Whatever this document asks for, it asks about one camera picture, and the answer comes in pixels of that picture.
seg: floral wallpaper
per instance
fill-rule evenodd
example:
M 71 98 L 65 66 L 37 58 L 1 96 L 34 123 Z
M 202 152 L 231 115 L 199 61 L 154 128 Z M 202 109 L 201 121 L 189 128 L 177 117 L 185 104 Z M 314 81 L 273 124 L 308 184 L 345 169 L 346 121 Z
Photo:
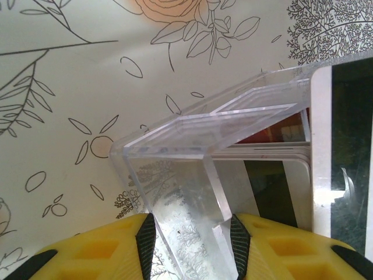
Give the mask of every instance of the floral wallpaper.
M 48 244 L 146 210 L 130 175 L 124 189 L 114 171 L 114 141 L 260 71 L 371 49 L 372 9 L 369 0 L 0 0 L 0 278 Z M 162 164 L 155 177 L 142 168 L 162 190 L 148 191 L 154 203 L 182 204 Z M 208 279 L 191 262 L 206 254 L 192 222 L 178 241 L 189 279 Z M 152 277 L 180 279 L 161 238 Z

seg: orange rose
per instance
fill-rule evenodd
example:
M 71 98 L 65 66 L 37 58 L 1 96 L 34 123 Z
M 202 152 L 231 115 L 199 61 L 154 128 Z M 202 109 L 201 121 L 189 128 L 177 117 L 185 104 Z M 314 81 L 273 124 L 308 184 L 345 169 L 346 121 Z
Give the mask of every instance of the orange rose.
M 207 0 L 122 0 L 131 1 L 130 10 L 135 14 L 142 13 L 155 22 L 190 22 L 194 20 L 196 9 L 208 11 Z

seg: stack of cards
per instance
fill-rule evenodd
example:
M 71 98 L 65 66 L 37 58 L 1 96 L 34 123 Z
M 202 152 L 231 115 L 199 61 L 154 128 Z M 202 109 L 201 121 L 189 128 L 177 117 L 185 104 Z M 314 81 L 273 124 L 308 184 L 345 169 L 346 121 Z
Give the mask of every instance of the stack of cards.
M 309 135 L 304 111 L 213 155 L 233 213 L 312 230 Z

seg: yellow object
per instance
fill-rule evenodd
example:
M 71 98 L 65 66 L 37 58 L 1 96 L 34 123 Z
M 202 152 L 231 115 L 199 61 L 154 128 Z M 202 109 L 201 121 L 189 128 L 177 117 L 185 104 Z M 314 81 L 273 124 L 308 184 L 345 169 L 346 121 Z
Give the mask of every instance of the yellow object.
M 365 279 L 331 249 L 352 249 L 343 242 L 257 216 L 237 218 L 251 235 L 246 280 Z
M 42 249 L 39 253 L 52 249 L 58 253 L 30 279 L 143 279 L 135 236 L 146 217 L 137 214 Z

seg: transparent plastic sheet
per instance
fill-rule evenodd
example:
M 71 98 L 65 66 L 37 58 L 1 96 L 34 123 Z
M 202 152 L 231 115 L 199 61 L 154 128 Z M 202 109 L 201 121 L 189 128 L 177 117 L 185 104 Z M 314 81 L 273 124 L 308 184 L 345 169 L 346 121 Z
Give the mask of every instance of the transparent plastic sheet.
M 212 155 L 309 107 L 310 78 L 319 67 L 370 55 L 260 73 L 113 144 L 118 172 L 128 168 L 183 275 L 237 278 L 223 234 L 232 215 L 224 192 L 231 180 L 221 177 Z

